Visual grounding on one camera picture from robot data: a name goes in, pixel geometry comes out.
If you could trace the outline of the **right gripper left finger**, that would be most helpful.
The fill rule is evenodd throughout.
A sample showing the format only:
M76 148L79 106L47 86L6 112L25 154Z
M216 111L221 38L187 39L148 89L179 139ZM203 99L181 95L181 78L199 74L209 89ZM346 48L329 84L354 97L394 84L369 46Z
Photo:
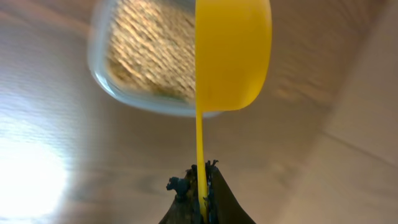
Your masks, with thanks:
M166 189L174 190L176 194L159 224L201 224L197 188L196 165L186 170L184 178L171 177Z

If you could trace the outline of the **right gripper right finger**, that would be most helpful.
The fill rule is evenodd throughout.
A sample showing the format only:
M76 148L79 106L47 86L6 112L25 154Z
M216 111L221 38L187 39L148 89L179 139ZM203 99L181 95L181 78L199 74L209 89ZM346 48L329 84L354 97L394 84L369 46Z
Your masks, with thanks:
M209 186L209 223L256 224L240 206L219 168L217 168L217 162L218 160L213 160L205 164L206 178Z

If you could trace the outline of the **yellow scoop cup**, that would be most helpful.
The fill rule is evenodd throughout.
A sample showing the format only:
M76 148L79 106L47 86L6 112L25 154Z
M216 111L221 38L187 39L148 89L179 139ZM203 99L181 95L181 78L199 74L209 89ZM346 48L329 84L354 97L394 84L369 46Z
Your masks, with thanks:
M197 0L195 7L198 202L208 219L203 114L240 110L259 95L272 43L268 0Z

